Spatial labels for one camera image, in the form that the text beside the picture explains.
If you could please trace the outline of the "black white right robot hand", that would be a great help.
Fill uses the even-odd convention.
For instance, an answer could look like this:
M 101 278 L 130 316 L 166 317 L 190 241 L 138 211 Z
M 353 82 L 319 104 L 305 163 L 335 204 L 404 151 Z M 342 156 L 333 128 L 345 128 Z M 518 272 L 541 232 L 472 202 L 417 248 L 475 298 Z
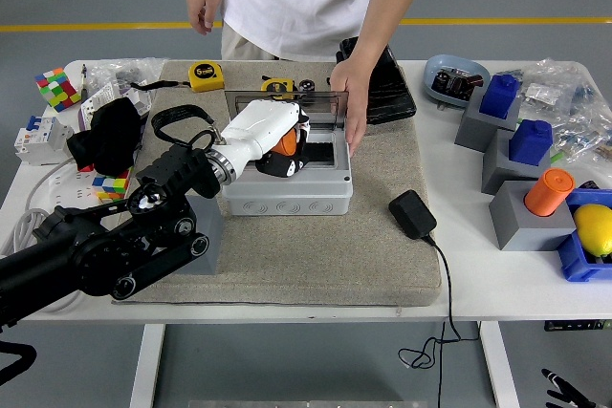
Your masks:
M 559 407 L 558 402 L 564 402 L 570 407 L 578 408 L 596 408 L 602 407 L 602 404 L 596 403 L 586 397 L 582 392 L 576 389 L 567 380 L 563 379 L 559 375 L 548 369 L 542 369 L 541 373 L 549 380 L 555 387 L 555 390 L 548 390 L 547 395 L 552 397 L 555 401 L 547 401 L 546 407 Z

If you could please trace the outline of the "person's right hand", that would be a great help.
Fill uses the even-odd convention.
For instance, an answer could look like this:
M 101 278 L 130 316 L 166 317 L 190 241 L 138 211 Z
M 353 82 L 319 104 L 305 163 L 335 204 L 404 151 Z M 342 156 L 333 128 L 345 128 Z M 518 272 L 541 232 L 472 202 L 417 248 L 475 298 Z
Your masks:
M 186 0 L 187 17 L 191 28 L 201 35 L 213 29 L 221 0 Z

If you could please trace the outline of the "person's left hand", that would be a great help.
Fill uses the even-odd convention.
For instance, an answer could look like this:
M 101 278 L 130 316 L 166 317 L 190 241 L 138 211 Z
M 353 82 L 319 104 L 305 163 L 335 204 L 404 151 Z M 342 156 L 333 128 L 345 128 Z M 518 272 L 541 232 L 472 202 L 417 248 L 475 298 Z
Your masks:
M 345 138 L 349 156 L 358 150 L 367 128 L 368 88 L 371 71 L 353 56 L 336 65 L 330 76 L 333 92 L 347 92 Z

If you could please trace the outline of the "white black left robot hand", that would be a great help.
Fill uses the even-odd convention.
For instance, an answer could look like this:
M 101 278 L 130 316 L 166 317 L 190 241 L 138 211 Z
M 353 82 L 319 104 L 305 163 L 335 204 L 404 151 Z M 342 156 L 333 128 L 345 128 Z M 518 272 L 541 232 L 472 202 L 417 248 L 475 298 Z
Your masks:
M 309 132 L 310 119 L 297 103 L 256 99 L 221 132 L 224 142 L 214 146 L 215 158 L 229 183 L 251 161 L 264 174 L 289 178 L 308 162 L 302 149 Z

